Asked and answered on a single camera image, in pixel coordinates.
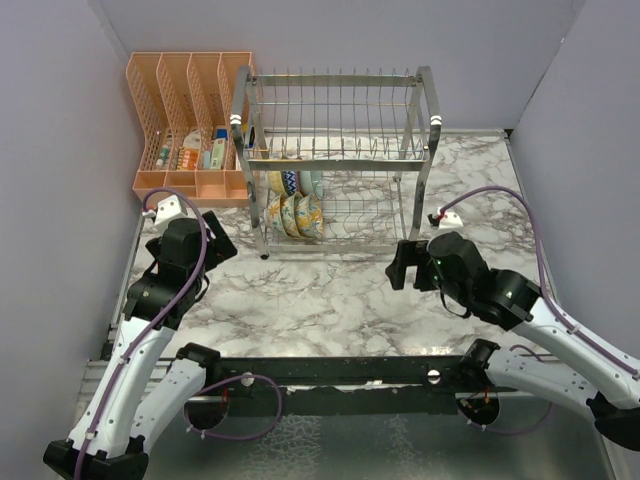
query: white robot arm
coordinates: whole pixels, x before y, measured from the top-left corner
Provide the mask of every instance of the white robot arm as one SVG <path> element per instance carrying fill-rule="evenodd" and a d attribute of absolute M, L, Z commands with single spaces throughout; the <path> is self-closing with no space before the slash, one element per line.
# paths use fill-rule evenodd
<path fill-rule="evenodd" d="M 418 267 L 414 288 L 438 291 L 443 304 L 446 295 L 467 309 L 464 318 L 474 315 L 510 330 L 564 363 L 539 363 L 477 340 L 462 363 L 487 386 L 514 388 L 563 405 L 594 421 L 613 442 L 640 450 L 640 361 L 545 299 L 524 276 L 489 269 L 473 242 L 457 232 L 429 242 L 401 241 L 386 270 L 394 289 L 403 287 L 408 266 Z"/>
<path fill-rule="evenodd" d="M 188 344 L 141 402 L 183 315 L 206 291 L 206 272 L 237 254 L 213 212 L 201 215 L 202 225 L 186 217 L 178 196 L 159 202 L 154 225 L 163 235 L 147 243 L 154 263 L 127 292 L 105 374 L 67 439 L 51 442 L 45 452 L 45 463 L 65 479 L 143 478 L 160 433 L 214 373 L 219 353 Z"/>

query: plastic organizer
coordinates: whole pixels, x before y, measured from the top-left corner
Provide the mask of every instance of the plastic organizer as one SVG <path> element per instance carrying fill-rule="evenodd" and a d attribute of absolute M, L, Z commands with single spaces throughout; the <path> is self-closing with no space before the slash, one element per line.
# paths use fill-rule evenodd
<path fill-rule="evenodd" d="M 204 152 L 211 148 L 217 127 L 230 131 L 231 99 L 238 68 L 249 65 L 250 52 L 133 53 L 127 82 L 140 117 L 145 145 L 133 190 L 141 199 L 152 189 L 171 187 L 199 207 L 248 205 L 242 170 L 236 170 L 236 149 L 228 135 L 222 170 L 205 170 Z M 196 170 L 176 169 L 178 153 L 189 132 L 202 135 Z M 156 160 L 168 137 L 169 158 L 162 170 Z M 168 194 L 154 195 L 155 203 Z"/>

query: light purple wall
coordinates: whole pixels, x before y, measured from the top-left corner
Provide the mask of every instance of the light purple wall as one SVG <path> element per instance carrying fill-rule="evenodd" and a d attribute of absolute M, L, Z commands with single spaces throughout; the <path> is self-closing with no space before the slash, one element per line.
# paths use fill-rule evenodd
<path fill-rule="evenodd" d="M 432 67 L 445 127 L 513 128 L 584 0 L 97 0 L 125 49 L 259 65 Z"/>
<path fill-rule="evenodd" d="M 512 137 L 563 307 L 636 357 L 638 21 L 637 0 L 587 1 Z"/>
<path fill-rule="evenodd" d="M 139 211 L 124 66 L 86 0 L 0 2 L 0 478 L 53 478 Z"/>

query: metal wire rack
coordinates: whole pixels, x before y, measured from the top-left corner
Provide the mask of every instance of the metal wire rack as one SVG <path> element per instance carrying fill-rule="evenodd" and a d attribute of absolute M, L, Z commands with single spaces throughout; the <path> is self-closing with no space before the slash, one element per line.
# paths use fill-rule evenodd
<path fill-rule="evenodd" d="M 250 128 L 243 135 L 241 115 L 246 101 Z M 418 68 L 415 75 L 408 71 L 376 75 L 287 71 L 252 76 L 248 69 L 241 69 L 232 112 L 232 136 L 263 258 L 270 251 L 344 253 L 395 248 L 399 239 L 407 238 L 401 194 L 406 171 L 419 172 L 408 236 L 417 238 L 442 124 L 429 67 Z M 252 128 L 255 141 L 250 143 Z M 266 219 L 261 222 L 273 198 L 270 191 L 256 190 L 254 172 L 262 170 L 323 171 L 321 240 L 282 238 Z"/>

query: bowl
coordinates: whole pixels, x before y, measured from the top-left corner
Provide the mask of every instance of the bowl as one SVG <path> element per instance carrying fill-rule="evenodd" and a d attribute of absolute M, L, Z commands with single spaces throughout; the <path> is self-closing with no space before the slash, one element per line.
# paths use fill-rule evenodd
<path fill-rule="evenodd" d="M 282 172 L 268 172 L 267 178 L 269 179 L 269 186 L 276 195 L 286 195 L 287 189 L 284 187 L 282 180 Z"/>
<path fill-rule="evenodd" d="M 298 172 L 292 172 L 291 170 L 282 172 L 282 180 L 284 188 L 287 190 L 287 194 L 293 195 L 300 190 L 300 181 L 298 179 Z"/>
<path fill-rule="evenodd" d="M 282 216 L 284 230 L 287 232 L 287 235 L 293 238 L 302 238 L 302 235 L 300 235 L 298 227 L 296 226 L 295 213 L 300 200 L 302 200 L 302 195 L 300 192 L 296 192 L 282 202 L 282 207 L 280 208 L 280 215 Z"/>
<path fill-rule="evenodd" d="M 267 208 L 267 217 L 269 219 L 269 225 L 278 234 L 283 237 L 287 236 L 287 231 L 284 229 L 284 223 L 282 222 L 282 202 L 284 195 L 278 195 L 274 198 L 269 207 Z"/>
<path fill-rule="evenodd" d="M 318 198 L 322 198 L 322 172 L 304 171 L 300 172 L 300 191 L 303 195 L 315 193 Z"/>
<path fill-rule="evenodd" d="M 324 223 L 320 200 L 315 194 L 308 195 L 298 202 L 296 208 L 298 231 L 308 238 L 322 238 Z"/>

